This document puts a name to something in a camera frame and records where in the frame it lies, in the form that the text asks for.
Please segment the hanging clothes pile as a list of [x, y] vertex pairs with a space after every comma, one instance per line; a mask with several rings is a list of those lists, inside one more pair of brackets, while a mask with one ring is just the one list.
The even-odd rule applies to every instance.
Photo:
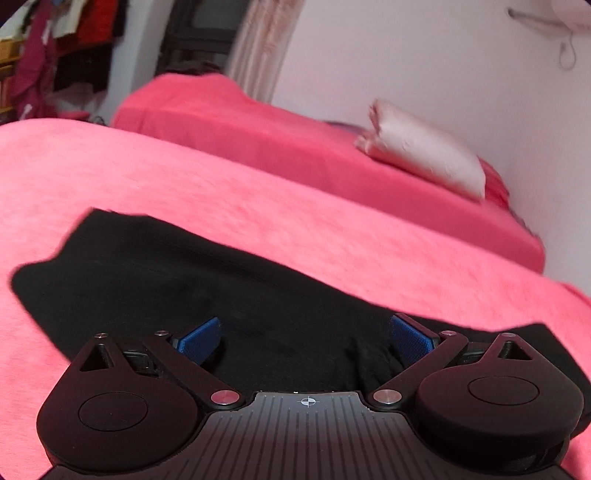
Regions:
[[10, 81], [11, 109], [1, 121], [90, 120], [84, 106], [62, 106], [59, 95], [74, 86], [90, 94], [107, 90], [128, 7], [127, 1], [3, 1], [1, 41], [20, 41], [21, 50]]

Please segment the pink bed blanket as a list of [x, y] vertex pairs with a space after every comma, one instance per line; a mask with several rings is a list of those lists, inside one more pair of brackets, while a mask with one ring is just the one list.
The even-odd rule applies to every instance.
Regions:
[[[94, 210], [148, 216], [286, 266], [394, 312], [498, 333], [546, 326], [584, 372], [584, 430], [549, 475], [483, 475], [437, 458], [370, 392], [264, 391], [204, 415], [150, 468], [90, 475], [54, 466], [37, 416], [74, 357], [11, 287], [55, 257]], [[1, 129], [1, 475], [5, 479], [586, 479], [590, 303], [458, 240], [228, 160], [104, 126], [35, 119]]]

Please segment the floral beige curtain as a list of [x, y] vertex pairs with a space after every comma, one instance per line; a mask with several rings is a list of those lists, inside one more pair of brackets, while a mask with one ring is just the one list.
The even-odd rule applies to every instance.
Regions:
[[303, 0], [254, 0], [233, 42], [224, 75], [250, 98], [270, 103]]

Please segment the white pillow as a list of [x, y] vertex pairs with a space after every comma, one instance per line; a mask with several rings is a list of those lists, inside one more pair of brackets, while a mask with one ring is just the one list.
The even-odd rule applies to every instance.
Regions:
[[485, 171], [463, 141], [387, 100], [370, 105], [369, 117], [372, 128], [355, 141], [363, 154], [473, 201], [485, 198]]

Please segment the red folded cloth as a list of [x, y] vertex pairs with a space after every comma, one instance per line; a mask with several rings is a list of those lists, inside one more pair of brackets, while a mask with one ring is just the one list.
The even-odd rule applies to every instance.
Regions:
[[498, 207], [510, 209], [510, 193], [499, 172], [488, 162], [479, 159], [486, 177], [485, 199]]

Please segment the dark window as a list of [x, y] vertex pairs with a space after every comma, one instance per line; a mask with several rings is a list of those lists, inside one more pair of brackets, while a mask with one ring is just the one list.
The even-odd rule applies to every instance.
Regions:
[[246, 0], [175, 1], [160, 45], [155, 76], [221, 73], [247, 7]]

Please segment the wooden shelf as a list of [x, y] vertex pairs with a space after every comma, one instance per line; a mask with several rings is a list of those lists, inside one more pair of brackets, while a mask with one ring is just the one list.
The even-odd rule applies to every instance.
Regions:
[[1, 41], [1, 113], [4, 114], [11, 109], [10, 81], [15, 74], [16, 65], [20, 59], [21, 42], [15, 40]]

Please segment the black pants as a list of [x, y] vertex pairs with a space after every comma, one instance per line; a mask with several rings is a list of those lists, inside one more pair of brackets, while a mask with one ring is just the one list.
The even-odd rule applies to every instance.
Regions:
[[432, 348], [394, 311], [148, 216], [91, 211], [11, 287], [67, 357], [95, 333], [166, 330], [245, 394], [368, 393]]

